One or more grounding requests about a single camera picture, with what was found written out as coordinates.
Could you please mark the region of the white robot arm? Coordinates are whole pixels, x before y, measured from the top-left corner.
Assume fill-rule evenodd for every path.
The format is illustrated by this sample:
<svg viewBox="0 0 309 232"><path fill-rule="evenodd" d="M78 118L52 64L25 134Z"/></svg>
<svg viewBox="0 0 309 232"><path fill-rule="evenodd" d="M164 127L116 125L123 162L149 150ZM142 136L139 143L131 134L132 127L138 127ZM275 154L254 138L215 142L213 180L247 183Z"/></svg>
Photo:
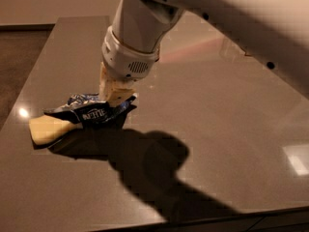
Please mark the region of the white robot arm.
<svg viewBox="0 0 309 232"><path fill-rule="evenodd" d="M190 11L309 96L309 0L121 0L102 44L99 97L116 106L159 58L160 42Z"/></svg>

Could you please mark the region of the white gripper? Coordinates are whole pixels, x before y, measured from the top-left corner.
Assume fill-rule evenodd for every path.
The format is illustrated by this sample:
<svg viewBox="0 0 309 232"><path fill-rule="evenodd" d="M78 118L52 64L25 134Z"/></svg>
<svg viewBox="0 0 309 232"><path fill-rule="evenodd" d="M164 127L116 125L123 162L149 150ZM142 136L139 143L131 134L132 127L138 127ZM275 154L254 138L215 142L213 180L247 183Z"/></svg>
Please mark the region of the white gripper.
<svg viewBox="0 0 309 232"><path fill-rule="evenodd" d="M116 107L135 93L133 82L122 80L145 78L158 60L158 52L143 53L121 44L111 26L107 28L101 50L104 64L100 63L98 99Z"/></svg>

